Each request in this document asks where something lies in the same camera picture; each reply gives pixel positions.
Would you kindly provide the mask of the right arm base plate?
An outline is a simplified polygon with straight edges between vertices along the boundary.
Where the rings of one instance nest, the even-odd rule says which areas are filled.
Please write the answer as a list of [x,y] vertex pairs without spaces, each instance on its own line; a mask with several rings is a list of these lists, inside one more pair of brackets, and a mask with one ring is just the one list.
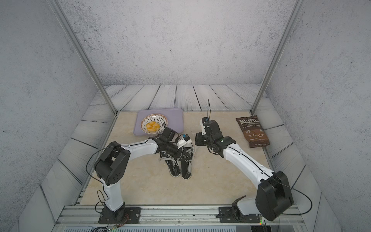
[[261,218],[258,214],[243,215],[238,208],[238,202],[246,200],[246,195],[236,199],[231,206],[221,206],[218,208],[218,214],[215,216],[220,223],[259,223]]

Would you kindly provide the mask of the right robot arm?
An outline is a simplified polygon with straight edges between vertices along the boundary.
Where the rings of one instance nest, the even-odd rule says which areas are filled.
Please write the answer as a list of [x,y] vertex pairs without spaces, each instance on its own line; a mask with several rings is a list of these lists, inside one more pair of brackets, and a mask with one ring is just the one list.
[[265,219],[274,221],[294,204],[287,176],[265,167],[248,155],[234,139],[223,136],[218,123],[203,117],[201,132],[196,134],[197,146],[206,146],[210,153],[234,164],[257,188],[254,200],[240,198],[237,209],[243,215],[257,210]]

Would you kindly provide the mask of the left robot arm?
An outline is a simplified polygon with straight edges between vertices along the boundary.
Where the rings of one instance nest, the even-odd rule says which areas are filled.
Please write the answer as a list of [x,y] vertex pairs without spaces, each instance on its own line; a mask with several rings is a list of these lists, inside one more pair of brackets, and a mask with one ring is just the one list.
[[152,154],[159,154],[171,172],[180,175],[179,161],[187,156],[193,156],[192,140],[187,134],[175,137],[176,131],[166,127],[161,134],[149,137],[136,144],[119,144],[111,142],[96,160],[94,170],[102,183],[107,196],[104,206],[112,212],[117,212],[124,206],[121,195],[120,180],[122,179],[130,160]]

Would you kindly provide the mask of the black canvas sneaker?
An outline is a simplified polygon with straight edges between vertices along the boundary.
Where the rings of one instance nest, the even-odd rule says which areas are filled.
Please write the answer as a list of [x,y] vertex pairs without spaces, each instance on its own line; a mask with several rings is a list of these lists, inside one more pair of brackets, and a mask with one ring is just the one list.
[[172,177],[180,176],[180,167],[177,160],[165,151],[160,152],[160,158],[165,161]]
[[192,160],[194,155],[194,146],[193,144],[183,147],[182,155],[180,157],[181,162],[181,175],[182,178],[188,180],[192,176]]

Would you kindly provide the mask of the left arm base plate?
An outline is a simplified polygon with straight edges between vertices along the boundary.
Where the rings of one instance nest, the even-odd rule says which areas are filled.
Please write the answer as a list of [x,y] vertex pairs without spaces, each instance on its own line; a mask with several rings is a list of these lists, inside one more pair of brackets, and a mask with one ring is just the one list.
[[117,211],[104,208],[98,220],[98,224],[138,224],[140,207],[121,207]]

